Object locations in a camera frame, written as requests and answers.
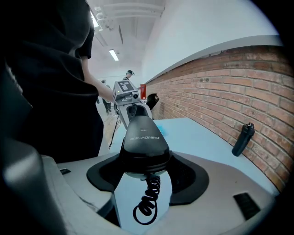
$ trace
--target black coiled cable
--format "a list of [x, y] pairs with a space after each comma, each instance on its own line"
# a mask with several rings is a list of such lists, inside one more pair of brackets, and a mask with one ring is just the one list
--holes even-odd
[[[146, 182], [148, 185], [148, 189], [145, 191], [145, 195], [142, 197], [142, 201], [133, 210], [133, 217], [134, 217], [135, 221], [138, 222], [139, 224], [142, 224], [142, 225], [152, 224], [157, 217], [156, 200], [158, 199], [158, 195], [160, 192], [160, 177], [156, 176], [154, 178], [149, 178], [146, 180]], [[139, 208], [141, 213], [145, 216], [152, 215], [151, 209], [155, 208], [155, 213], [154, 213], [153, 218], [147, 223], [140, 222], [136, 216], [137, 208]]]

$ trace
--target person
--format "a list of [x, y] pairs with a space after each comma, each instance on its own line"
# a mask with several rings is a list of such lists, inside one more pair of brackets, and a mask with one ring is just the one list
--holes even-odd
[[[105, 84], [107, 87], [110, 88], [110, 86], [106, 84], [106, 81], [105, 81], [105, 80], [102, 80], [101, 82], [102, 82], [103, 84]], [[103, 104], [104, 104], [104, 106], [105, 106], [106, 113], [109, 114], [109, 112], [111, 112], [111, 102], [108, 101], [108, 100], [105, 100], [105, 99], [102, 99], [102, 101], [103, 101]]]
[[128, 70], [126, 76], [123, 78], [123, 80], [129, 80], [132, 75], [135, 75], [133, 71]]
[[96, 157], [103, 137], [96, 101], [98, 95], [112, 101], [112, 90], [88, 69], [94, 37], [89, 5], [85, 0], [5, 4], [25, 26], [15, 30], [14, 21], [7, 21], [2, 44], [32, 106], [18, 140], [56, 162]]

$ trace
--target forearm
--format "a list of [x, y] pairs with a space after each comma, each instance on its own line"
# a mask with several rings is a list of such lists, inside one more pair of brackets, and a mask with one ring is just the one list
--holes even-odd
[[95, 86], [99, 92], [99, 96], [105, 100], [113, 102], [112, 90], [105, 86], [102, 82], [95, 79], [88, 70], [88, 59], [82, 58], [82, 68], [84, 73], [85, 82]]

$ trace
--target ceiling light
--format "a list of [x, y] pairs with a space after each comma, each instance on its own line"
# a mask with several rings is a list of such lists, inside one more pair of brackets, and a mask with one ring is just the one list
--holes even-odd
[[110, 54], [112, 55], [112, 57], [114, 58], [115, 61], [119, 61], [116, 53], [114, 52], [114, 50], [109, 50]]
[[91, 17], [92, 17], [92, 20], [93, 20], [94, 28], [98, 27], [99, 24], [98, 24], [97, 20], [95, 19], [95, 17], [93, 16], [92, 12], [91, 12]]

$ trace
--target ceiling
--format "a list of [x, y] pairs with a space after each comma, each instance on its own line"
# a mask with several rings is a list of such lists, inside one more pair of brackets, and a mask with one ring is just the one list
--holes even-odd
[[[87, 0], [98, 21], [92, 44], [92, 69], [140, 64], [151, 30], [166, 0]], [[109, 53], [113, 49], [119, 61]]]

